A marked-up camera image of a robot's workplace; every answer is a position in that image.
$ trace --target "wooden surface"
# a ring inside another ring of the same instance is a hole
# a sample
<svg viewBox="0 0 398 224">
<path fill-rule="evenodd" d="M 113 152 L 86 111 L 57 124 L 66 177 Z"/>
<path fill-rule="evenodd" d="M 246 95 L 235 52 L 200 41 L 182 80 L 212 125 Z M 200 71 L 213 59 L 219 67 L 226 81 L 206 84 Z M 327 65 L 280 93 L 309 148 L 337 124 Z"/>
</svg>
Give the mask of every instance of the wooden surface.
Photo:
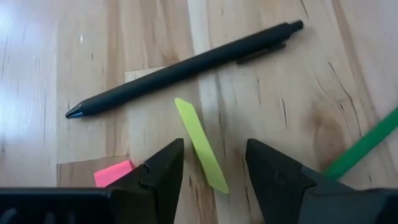
<svg viewBox="0 0 398 224">
<path fill-rule="evenodd" d="M 260 223 L 243 155 L 256 138 L 322 170 L 398 105 L 391 0 L 0 1 L 0 186 L 90 186 L 184 138 L 176 223 Z M 85 98 L 284 21 L 287 48 L 233 63 L 95 118 Z M 174 98 L 195 105 L 231 193 L 207 184 Z M 394 132 L 343 178 L 398 187 Z"/>
</svg>

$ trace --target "black pen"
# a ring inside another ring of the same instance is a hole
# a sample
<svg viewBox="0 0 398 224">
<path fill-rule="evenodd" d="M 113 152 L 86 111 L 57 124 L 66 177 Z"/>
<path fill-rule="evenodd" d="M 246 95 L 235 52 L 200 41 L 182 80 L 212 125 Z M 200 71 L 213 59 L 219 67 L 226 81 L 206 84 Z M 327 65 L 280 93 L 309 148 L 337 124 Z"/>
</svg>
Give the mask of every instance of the black pen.
<svg viewBox="0 0 398 224">
<path fill-rule="evenodd" d="M 285 47 L 284 41 L 301 29 L 302 21 L 285 22 L 268 28 L 93 96 L 79 103 L 65 116 L 94 116 L 224 63 L 234 60 L 237 63 L 247 62 Z"/>
</svg>

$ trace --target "yellow sticky note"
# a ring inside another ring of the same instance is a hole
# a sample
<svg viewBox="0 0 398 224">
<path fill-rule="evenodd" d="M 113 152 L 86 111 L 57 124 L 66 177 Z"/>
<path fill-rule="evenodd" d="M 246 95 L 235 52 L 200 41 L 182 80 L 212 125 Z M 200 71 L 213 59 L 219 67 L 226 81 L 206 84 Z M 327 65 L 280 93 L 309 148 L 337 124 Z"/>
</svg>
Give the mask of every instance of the yellow sticky note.
<svg viewBox="0 0 398 224">
<path fill-rule="evenodd" d="M 211 150 L 210 143 L 206 138 L 193 105 L 180 98 L 175 99 L 175 105 L 191 137 L 193 147 L 198 154 L 209 185 L 224 194 L 228 194 L 229 188 L 225 181 L 223 171 L 221 171 L 220 165 L 218 165 L 217 159 Z"/>
</svg>

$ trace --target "paper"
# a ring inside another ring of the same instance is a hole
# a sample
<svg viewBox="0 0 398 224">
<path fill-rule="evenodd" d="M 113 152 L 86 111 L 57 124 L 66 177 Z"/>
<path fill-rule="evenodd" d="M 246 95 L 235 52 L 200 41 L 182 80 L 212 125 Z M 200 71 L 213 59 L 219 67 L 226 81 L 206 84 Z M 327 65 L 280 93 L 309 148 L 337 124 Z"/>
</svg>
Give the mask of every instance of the paper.
<svg viewBox="0 0 398 224">
<path fill-rule="evenodd" d="M 229 188 L 225 181 L 223 172 L 221 171 L 216 157 L 211 150 L 209 141 L 206 138 L 205 132 L 203 131 L 199 117 L 193 105 L 180 98 L 175 99 L 175 105 L 177 106 L 185 127 L 188 130 L 188 134 L 191 137 L 193 147 L 198 154 L 209 185 L 224 194 L 228 194 Z"/>
<path fill-rule="evenodd" d="M 130 173 L 136 167 L 131 161 L 124 161 L 94 173 L 95 185 L 106 187 Z"/>
</svg>

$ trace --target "green pencil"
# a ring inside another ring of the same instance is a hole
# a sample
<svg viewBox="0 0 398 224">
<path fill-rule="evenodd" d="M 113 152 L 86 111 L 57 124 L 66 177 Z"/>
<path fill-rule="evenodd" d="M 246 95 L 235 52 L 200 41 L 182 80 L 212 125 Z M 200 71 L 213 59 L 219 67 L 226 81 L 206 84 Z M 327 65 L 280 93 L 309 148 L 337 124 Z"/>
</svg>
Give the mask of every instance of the green pencil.
<svg viewBox="0 0 398 224">
<path fill-rule="evenodd" d="M 372 148 L 376 147 L 398 126 L 398 108 L 388 114 L 366 133 L 353 146 L 345 151 L 323 173 L 333 179 L 340 178 L 361 160 Z"/>
</svg>

